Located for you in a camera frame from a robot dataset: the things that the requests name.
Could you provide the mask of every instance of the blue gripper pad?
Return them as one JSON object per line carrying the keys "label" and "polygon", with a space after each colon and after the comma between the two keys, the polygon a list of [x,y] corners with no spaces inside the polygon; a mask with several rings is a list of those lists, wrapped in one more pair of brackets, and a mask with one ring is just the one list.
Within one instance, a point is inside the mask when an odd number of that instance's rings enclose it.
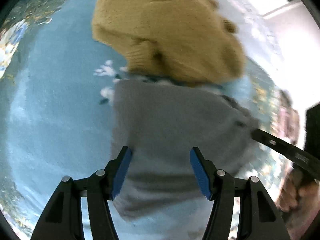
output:
{"label": "blue gripper pad", "polygon": [[126,152],[124,153],[124,157],[119,165],[119,168],[113,178],[113,187],[112,187],[112,192],[111,192],[111,197],[114,199],[121,190],[122,184],[124,182],[124,177],[127,174],[127,170],[129,167],[129,164],[131,162],[132,158],[132,152],[127,147]]}
{"label": "blue gripper pad", "polygon": [[198,181],[201,193],[206,196],[208,200],[210,200],[212,192],[210,190],[210,181],[207,173],[205,172],[198,156],[194,149],[190,151],[190,163],[195,173],[196,179]]}

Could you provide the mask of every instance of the knit sweater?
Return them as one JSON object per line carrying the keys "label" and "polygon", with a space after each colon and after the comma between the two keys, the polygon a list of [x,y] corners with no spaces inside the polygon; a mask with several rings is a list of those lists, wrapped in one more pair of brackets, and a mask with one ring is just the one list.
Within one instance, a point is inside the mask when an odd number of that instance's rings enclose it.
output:
{"label": "knit sweater", "polygon": [[190,83],[243,74],[235,32],[214,0],[98,0],[92,20],[93,38],[123,54],[129,72]]}

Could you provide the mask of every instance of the gray sweater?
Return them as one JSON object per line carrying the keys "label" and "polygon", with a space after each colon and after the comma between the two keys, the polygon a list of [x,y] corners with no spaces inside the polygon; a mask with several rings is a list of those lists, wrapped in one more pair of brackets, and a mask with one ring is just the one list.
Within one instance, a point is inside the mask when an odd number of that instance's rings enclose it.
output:
{"label": "gray sweater", "polygon": [[113,201],[126,220],[201,197],[189,162],[194,146],[233,176],[252,158],[256,143],[250,133],[258,121],[232,99],[135,80],[118,82],[114,98],[112,158],[122,146],[133,153]]}

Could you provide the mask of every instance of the ribbed cuff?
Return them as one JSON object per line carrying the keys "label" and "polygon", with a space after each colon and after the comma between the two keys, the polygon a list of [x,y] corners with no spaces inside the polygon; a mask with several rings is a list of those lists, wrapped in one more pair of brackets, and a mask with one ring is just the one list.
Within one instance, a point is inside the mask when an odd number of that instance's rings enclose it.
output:
{"label": "ribbed cuff", "polygon": [[151,41],[134,44],[127,53],[128,71],[151,76],[162,76],[163,70],[155,59],[156,46]]}

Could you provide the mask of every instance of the sweater sleeve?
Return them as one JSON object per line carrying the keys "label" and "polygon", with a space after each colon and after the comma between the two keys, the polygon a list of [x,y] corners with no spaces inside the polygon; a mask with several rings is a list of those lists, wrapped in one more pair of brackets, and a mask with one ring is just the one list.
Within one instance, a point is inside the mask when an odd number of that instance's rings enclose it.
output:
{"label": "sweater sleeve", "polygon": [[142,12],[169,76],[183,82],[228,82],[242,76],[245,56],[225,21],[207,0],[153,0]]}

